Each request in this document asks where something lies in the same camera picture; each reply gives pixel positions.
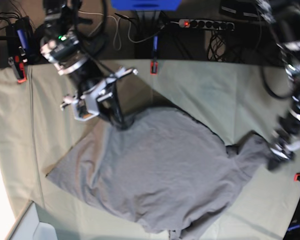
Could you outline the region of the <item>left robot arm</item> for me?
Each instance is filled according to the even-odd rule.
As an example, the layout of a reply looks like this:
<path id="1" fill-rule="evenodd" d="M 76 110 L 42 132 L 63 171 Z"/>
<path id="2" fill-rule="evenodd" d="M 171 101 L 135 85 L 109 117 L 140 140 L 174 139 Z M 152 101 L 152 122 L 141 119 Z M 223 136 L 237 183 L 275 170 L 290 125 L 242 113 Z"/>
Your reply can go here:
<path id="1" fill-rule="evenodd" d="M 278 127 L 269 144 L 271 154 L 267 168 L 275 171 L 280 165 L 293 161 L 295 152 L 300 149 L 300 140 L 292 142 L 292 138 L 300 134 L 300 1 L 256 0 L 254 3 L 269 26 L 291 82 L 288 93 L 277 95 L 268 85 L 264 69 L 260 69 L 263 87 L 271 97 L 277 100 L 292 99 L 285 116 L 278 118 Z"/>

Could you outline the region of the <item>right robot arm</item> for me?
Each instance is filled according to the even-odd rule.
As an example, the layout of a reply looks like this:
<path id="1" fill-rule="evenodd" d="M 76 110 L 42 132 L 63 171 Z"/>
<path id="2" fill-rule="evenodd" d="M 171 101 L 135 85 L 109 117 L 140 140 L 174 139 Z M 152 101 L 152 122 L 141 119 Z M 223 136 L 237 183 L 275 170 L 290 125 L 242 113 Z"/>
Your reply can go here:
<path id="1" fill-rule="evenodd" d="M 40 53 L 75 87 L 73 95 L 62 98 L 61 110 L 71 107 L 75 120 L 85 122 L 98 117 L 125 130 L 132 120 L 122 113 L 117 81 L 138 71 L 134 67 L 113 71 L 98 60 L 107 45 L 107 3 L 101 2 L 102 20 L 91 35 L 79 30 L 80 24 L 93 24 L 92 19 L 80 17 L 81 6 L 80 0 L 43 1 L 45 18 Z"/>

